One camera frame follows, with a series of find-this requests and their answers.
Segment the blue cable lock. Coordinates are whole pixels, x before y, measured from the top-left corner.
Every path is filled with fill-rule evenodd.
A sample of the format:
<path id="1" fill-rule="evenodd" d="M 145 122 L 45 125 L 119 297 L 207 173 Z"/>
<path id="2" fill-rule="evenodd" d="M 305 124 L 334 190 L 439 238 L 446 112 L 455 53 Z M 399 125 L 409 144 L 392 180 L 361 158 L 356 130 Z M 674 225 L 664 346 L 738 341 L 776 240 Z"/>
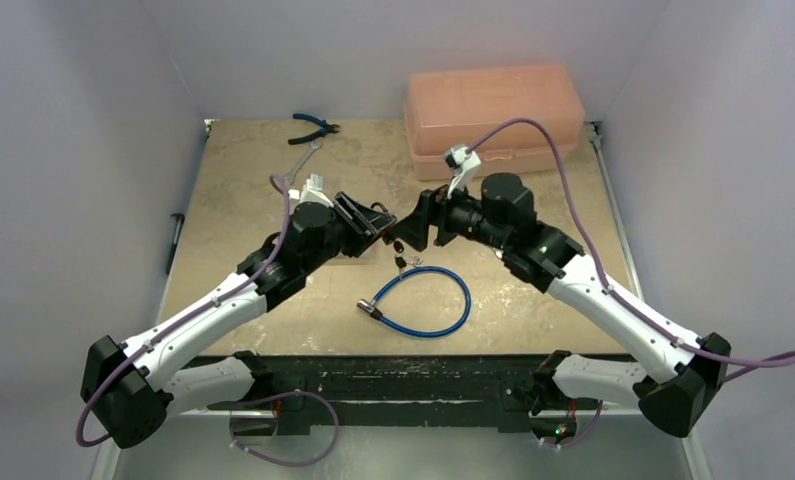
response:
<path id="1" fill-rule="evenodd" d="M 471 316 L 471 291 L 455 272 L 422 266 L 398 274 L 356 308 L 402 336 L 431 340 L 455 333 Z"/>

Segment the orange black padlock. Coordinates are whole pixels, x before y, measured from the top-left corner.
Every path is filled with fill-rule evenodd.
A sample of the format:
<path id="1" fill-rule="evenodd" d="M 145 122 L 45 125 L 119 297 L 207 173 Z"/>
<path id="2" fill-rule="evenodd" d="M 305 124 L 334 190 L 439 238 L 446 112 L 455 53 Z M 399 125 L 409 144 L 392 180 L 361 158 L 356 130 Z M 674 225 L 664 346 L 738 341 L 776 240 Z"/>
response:
<path id="1" fill-rule="evenodd" d="M 390 244 L 390 243 L 392 243 L 392 242 L 396 241 L 396 240 L 397 240 L 397 237 L 396 237 L 396 236 L 393 234 L 392 230 L 393 230 L 393 228 L 392 228 L 392 227 L 389 227 L 389 228 L 386 228 L 386 229 L 384 229 L 384 230 L 381 232 L 381 234 L 380 234 L 379 238 L 380 238 L 381 240 L 383 240 L 383 241 L 384 241 L 386 244 Z"/>

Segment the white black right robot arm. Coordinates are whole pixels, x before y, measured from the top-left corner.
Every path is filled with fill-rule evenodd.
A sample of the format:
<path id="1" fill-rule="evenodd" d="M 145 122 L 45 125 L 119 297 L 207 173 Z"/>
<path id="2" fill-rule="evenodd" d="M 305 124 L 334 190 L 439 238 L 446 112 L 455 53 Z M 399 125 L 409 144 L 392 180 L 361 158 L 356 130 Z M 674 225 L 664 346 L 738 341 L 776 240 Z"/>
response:
<path id="1" fill-rule="evenodd" d="M 417 251 L 456 237 L 493 248 L 515 278 L 572 307 L 632 355 L 621 362 L 554 352 L 533 374 L 534 413 L 593 399 L 637 407 L 662 432 L 685 438 L 725 381 L 715 358 L 730 354 L 726 339 L 681 327 L 601 274 L 577 241 L 538 219 L 532 191 L 515 174 L 485 178 L 478 198 L 424 190 L 391 234 Z"/>

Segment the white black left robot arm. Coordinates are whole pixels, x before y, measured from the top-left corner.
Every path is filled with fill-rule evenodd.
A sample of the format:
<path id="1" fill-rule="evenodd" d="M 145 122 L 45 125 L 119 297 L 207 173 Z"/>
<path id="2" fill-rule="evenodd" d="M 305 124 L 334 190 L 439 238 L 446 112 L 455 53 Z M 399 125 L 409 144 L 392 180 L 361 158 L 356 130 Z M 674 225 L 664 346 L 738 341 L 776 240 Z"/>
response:
<path id="1" fill-rule="evenodd" d="M 344 193 L 331 202 L 287 206 L 281 230 L 211 292 L 141 334 L 121 342 L 104 336 L 89 348 L 77 443 L 94 444 L 84 436 L 89 416 L 103 426 L 106 438 L 126 449 L 187 410 L 231 401 L 248 409 L 265 405 L 271 382 L 254 354 L 236 353 L 194 370 L 188 363 L 221 337 L 302 290 L 307 277 L 329 260 L 360 256 L 395 222 L 393 214 L 366 207 Z"/>

